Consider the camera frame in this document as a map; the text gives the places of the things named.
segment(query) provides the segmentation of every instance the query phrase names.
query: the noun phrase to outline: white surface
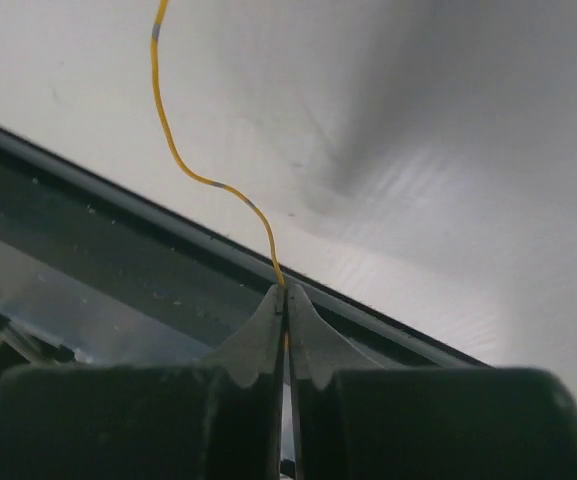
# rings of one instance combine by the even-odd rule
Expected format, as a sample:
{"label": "white surface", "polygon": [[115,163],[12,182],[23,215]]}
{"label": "white surface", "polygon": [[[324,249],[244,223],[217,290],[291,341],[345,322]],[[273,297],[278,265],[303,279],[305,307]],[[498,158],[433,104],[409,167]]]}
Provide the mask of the white surface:
{"label": "white surface", "polygon": [[[155,0],[0,0],[0,124],[266,253],[174,165]],[[286,265],[577,395],[577,1],[172,0],[164,100]]]}

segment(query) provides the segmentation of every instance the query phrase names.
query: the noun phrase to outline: dark edge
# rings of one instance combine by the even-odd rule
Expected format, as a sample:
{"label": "dark edge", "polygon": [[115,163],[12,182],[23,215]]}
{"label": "dark edge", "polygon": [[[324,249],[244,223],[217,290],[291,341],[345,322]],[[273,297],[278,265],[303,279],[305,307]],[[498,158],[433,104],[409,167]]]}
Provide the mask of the dark edge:
{"label": "dark edge", "polygon": [[[140,217],[185,241],[226,259],[267,285],[275,276],[270,260],[191,220],[95,175],[15,134],[0,128],[0,150]],[[364,330],[382,342],[394,342],[442,367],[486,366],[440,341],[379,313],[331,288],[282,266],[289,283],[300,283],[320,315],[338,328]]]}

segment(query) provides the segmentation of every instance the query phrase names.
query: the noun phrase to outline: black frame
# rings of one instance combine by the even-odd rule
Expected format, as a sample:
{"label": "black frame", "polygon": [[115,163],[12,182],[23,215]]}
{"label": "black frame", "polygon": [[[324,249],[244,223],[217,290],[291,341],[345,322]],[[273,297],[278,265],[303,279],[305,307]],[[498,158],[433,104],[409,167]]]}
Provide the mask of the black frame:
{"label": "black frame", "polygon": [[[274,281],[263,256],[1,128],[0,240],[213,348]],[[484,366],[297,272],[284,274],[329,324],[391,366]],[[165,301],[172,292],[182,308]]]}

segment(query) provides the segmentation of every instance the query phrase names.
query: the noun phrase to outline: thin yellow cable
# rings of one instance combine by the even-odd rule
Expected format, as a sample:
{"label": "thin yellow cable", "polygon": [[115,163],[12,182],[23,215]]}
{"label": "thin yellow cable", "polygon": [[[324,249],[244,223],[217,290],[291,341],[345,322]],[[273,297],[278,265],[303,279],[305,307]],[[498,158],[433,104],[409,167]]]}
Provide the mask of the thin yellow cable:
{"label": "thin yellow cable", "polygon": [[236,188],[231,187],[230,185],[226,185],[225,183],[215,182],[206,177],[202,177],[201,175],[197,175],[193,172],[186,163],[179,155],[177,151],[177,147],[175,146],[175,140],[172,137],[172,133],[170,132],[170,125],[168,124],[168,119],[166,118],[166,112],[164,111],[164,104],[161,99],[161,89],[159,87],[159,31],[161,30],[161,25],[164,21],[164,16],[166,15],[166,8],[168,7],[168,0],[161,0],[159,3],[159,10],[157,11],[157,17],[155,18],[155,25],[152,28],[152,39],[150,41],[150,56],[152,60],[152,88],[155,94],[155,103],[157,104],[157,112],[159,113],[159,120],[161,120],[161,126],[164,129],[164,133],[166,134],[166,140],[168,141],[168,147],[170,148],[170,153],[186,175],[188,175],[193,180],[196,180],[200,183],[210,185],[211,187],[221,188],[232,193],[234,196],[239,198],[242,202],[248,205],[253,212],[257,214],[259,219],[266,227],[266,233],[268,234],[268,242],[270,243],[270,257],[272,259],[272,265],[275,268],[275,273],[277,274],[277,281],[279,285],[282,287],[286,286],[286,281],[284,280],[284,276],[281,273],[281,267],[279,266],[279,261],[277,260],[277,248],[275,246],[275,237],[272,234],[272,228],[270,228],[270,223],[268,223],[268,219],[262,213],[259,208],[252,203],[248,197],[246,197],[243,193],[241,193]]}

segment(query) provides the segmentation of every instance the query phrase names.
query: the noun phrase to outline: yellow wire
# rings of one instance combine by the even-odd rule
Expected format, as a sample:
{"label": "yellow wire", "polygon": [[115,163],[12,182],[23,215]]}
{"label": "yellow wire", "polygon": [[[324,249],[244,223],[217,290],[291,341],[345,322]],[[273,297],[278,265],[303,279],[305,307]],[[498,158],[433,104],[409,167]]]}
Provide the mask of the yellow wire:
{"label": "yellow wire", "polygon": [[175,146],[175,140],[172,137],[172,133],[170,132],[170,125],[168,124],[168,119],[166,118],[166,112],[164,111],[164,104],[161,99],[161,89],[159,87],[159,31],[161,30],[161,25],[164,21],[164,16],[166,15],[166,8],[168,7],[168,0],[161,0],[159,3],[159,10],[157,11],[157,17],[155,19],[155,25],[152,29],[152,39],[150,41],[150,56],[152,59],[152,88],[155,94],[155,103],[157,104],[157,112],[159,113],[159,120],[161,120],[161,126],[164,129],[164,133],[166,134],[166,140],[168,141],[168,147],[170,147],[170,153],[175,158],[175,162],[179,165],[186,175],[188,175],[193,180],[196,180],[200,183],[210,185],[212,187],[221,188],[223,190],[227,190],[228,192],[232,193],[234,196],[239,198],[243,201],[246,205],[248,205],[253,212],[257,214],[259,219],[266,227],[266,233],[268,234],[268,242],[270,243],[270,257],[272,258],[272,265],[275,268],[275,273],[277,274],[277,281],[279,285],[282,287],[286,286],[286,282],[284,280],[284,276],[281,273],[281,268],[279,266],[279,261],[277,260],[277,249],[275,246],[275,237],[272,234],[272,228],[270,228],[270,223],[268,223],[268,219],[262,213],[257,206],[252,203],[248,197],[246,197],[243,193],[241,193],[236,188],[231,187],[230,185],[226,185],[225,183],[215,182],[210,180],[209,178],[202,177],[201,175],[197,175],[193,172],[186,163],[179,155],[177,151],[177,147]]}

